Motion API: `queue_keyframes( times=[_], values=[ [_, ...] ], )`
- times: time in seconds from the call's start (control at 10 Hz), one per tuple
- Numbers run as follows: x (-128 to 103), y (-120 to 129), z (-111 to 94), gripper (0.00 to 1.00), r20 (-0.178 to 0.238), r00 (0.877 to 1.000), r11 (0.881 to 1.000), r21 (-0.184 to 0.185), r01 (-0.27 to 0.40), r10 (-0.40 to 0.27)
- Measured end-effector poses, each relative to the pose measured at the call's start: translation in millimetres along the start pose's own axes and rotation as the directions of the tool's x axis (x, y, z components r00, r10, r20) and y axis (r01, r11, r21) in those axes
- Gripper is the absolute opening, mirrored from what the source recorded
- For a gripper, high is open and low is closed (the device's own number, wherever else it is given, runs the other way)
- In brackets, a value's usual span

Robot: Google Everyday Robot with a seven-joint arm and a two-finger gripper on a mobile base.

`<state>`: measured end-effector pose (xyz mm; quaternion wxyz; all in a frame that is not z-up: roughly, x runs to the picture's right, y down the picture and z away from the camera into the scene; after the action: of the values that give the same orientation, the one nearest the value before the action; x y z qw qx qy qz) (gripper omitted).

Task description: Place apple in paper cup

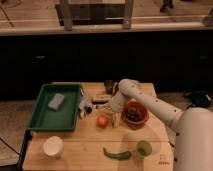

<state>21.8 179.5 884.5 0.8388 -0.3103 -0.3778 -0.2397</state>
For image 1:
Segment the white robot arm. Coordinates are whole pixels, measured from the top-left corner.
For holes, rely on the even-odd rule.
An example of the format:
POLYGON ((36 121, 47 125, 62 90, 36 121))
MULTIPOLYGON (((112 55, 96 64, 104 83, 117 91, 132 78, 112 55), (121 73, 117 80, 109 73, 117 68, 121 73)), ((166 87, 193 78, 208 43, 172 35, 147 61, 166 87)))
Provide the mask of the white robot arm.
POLYGON ((131 79, 118 83, 118 91, 107 105, 114 112, 122 112, 132 99, 176 133, 173 171, 213 171, 213 112, 200 107, 182 111, 146 94, 131 79))

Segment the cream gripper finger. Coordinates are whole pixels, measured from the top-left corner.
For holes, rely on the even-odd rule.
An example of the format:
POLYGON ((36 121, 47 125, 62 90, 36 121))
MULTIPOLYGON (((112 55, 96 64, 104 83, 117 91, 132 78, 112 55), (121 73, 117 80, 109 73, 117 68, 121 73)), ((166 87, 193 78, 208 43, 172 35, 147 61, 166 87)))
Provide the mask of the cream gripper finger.
POLYGON ((113 127, 116 128, 119 126, 120 124, 120 117, 121 117, 121 113, 114 113, 113 114, 113 127))
POLYGON ((104 110, 105 114, 112 117, 114 112, 110 108, 105 108, 104 110))

